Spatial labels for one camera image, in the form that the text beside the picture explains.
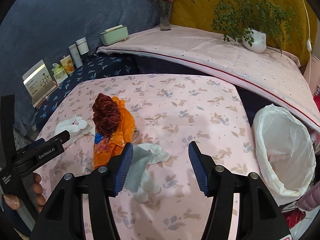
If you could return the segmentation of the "person's left hand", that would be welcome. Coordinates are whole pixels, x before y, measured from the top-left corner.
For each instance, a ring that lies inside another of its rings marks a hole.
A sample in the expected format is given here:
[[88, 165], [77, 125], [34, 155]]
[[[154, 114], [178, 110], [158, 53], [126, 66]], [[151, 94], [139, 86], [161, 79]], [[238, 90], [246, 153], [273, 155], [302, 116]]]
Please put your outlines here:
[[[34, 183], [32, 185], [32, 189], [33, 189], [33, 192], [36, 194], [35, 196], [36, 207], [38, 212], [41, 212], [46, 203], [46, 199], [43, 196], [43, 187], [40, 184], [42, 178], [39, 174], [33, 173], [33, 180], [34, 180]], [[7, 206], [13, 210], [18, 210], [22, 206], [20, 199], [15, 195], [5, 194], [3, 196], [3, 199], [7, 204]]]

